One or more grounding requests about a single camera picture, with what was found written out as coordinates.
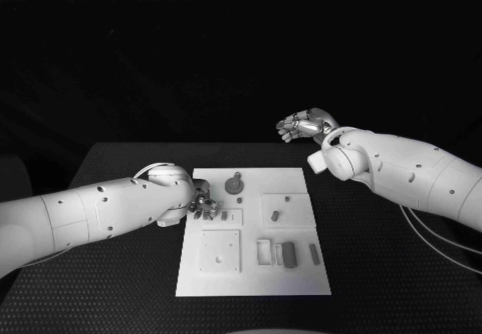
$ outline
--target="cable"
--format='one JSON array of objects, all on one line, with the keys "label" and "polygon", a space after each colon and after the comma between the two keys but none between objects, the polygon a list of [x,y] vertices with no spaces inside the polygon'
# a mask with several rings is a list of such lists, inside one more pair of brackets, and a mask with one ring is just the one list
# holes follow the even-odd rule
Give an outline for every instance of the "cable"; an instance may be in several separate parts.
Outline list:
[{"label": "cable", "polygon": [[175,164],[172,162],[158,162],[156,164],[150,164],[139,171],[139,173],[134,176],[134,179],[137,179],[147,170],[150,170],[153,167],[158,166],[175,166]]},{"label": "cable", "polygon": [[404,214],[404,218],[407,219],[407,222],[412,226],[412,228],[414,229],[414,232],[417,233],[419,237],[422,238],[422,240],[425,241],[425,243],[435,249],[435,251],[448,259],[450,260],[455,264],[458,264],[461,267],[463,267],[465,269],[469,269],[472,272],[478,273],[482,275],[482,271],[478,271],[476,269],[471,268],[469,266],[466,266],[465,264],[459,263],[455,259],[452,259],[452,257],[446,256],[436,248],[435,246],[430,244],[430,242],[426,240],[426,238],[423,238],[420,232],[417,231],[417,229],[414,228],[414,224],[412,224],[410,219],[407,214],[404,213],[404,208],[400,205],[400,210],[401,213]]},{"label": "cable", "polygon": [[417,217],[417,215],[414,214],[414,212],[412,211],[412,208],[409,208],[409,211],[412,212],[412,214],[414,215],[416,219],[419,220],[419,223],[422,224],[422,226],[426,228],[426,230],[438,237],[440,238],[443,241],[446,241],[449,244],[455,245],[456,247],[461,247],[463,249],[466,249],[471,252],[475,252],[476,254],[482,255],[482,252],[471,247],[466,247],[465,245],[458,244],[455,241],[443,238],[423,223],[420,218]]},{"label": "cable", "polygon": [[29,267],[29,266],[33,266],[45,261],[49,261],[52,260],[55,257],[58,257],[59,255],[65,254],[72,248],[68,248],[68,249],[64,249],[61,252],[55,253],[52,256],[49,256],[46,259],[41,260],[41,261],[36,261],[36,262],[29,262],[26,265],[23,265],[22,267],[19,267],[18,269],[20,268],[25,268],[25,267]]}]

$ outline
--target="white platform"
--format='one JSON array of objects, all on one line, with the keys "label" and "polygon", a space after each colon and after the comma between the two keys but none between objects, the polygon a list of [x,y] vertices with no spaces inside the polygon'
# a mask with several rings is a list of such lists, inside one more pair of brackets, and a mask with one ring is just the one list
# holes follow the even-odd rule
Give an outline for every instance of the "white platform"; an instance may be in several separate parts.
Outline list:
[{"label": "white platform", "polygon": [[[224,184],[235,172],[241,172],[244,190],[238,195],[230,195]],[[202,218],[194,220],[194,215],[188,215],[176,296],[332,294],[302,169],[195,169],[194,178],[209,181],[212,199],[222,202],[222,206],[215,221],[204,221]],[[290,196],[289,202],[285,202],[286,196]],[[277,222],[272,221],[269,214],[274,207],[280,212]],[[228,210],[225,221],[221,221],[222,210]],[[208,232],[209,239],[205,239],[204,231],[230,232],[218,234]],[[231,239],[234,237],[240,238],[238,248],[237,239]],[[270,240],[273,265],[269,267],[259,265],[257,239]],[[212,245],[214,240],[220,240],[220,247]],[[289,241],[296,246],[299,266],[295,269],[276,265],[274,245]],[[316,245],[319,265],[312,261],[311,244]],[[240,259],[233,257],[237,251]]]}]

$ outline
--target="textured tabletop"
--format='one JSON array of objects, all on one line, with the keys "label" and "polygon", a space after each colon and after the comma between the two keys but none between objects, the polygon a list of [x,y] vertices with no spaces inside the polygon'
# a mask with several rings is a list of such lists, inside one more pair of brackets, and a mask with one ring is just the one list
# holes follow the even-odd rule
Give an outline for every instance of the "textured tabletop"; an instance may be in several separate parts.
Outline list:
[{"label": "textured tabletop", "polygon": [[[100,143],[71,188],[134,176],[155,162],[194,168],[302,167],[332,296],[176,298],[186,219],[80,246],[22,270],[0,333],[482,333],[482,284],[417,238],[399,206],[358,182],[316,175],[315,143]],[[420,214],[450,238],[445,222]],[[446,254],[463,253],[423,233]]]}]

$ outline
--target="dark curtain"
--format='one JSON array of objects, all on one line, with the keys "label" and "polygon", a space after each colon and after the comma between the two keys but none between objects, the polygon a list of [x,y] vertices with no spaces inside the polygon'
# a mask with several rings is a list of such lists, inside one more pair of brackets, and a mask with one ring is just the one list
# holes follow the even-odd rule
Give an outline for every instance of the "dark curtain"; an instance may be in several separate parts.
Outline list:
[{"label": "dark curtain", "polygon": [[481,165],[476,25],[204,2],[2,4],[0,154],[36,192],[68,186],[100,141],[277,142],[315,106]]}]

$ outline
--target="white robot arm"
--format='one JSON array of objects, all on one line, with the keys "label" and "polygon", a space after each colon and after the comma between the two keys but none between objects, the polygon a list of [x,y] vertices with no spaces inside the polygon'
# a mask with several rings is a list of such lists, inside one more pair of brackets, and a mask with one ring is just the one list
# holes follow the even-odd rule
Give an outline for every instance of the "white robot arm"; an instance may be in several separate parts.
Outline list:
[{"label": "white robot arm", "polygon": [[277,129],[286,142],[312,136],[321,144],[309,157],[316,173],[329,169],[397,204],[482,232],[482,168],[422,141],[339,127],[322,109],[292,115]]},{"label": "white robot arm", "polygon": [[0,203],[0,277],[23,264],[75,246],[110,239],[186,213],[217,215],[209,183],[184,168],[160,164],[149,181],[124,178]]}]

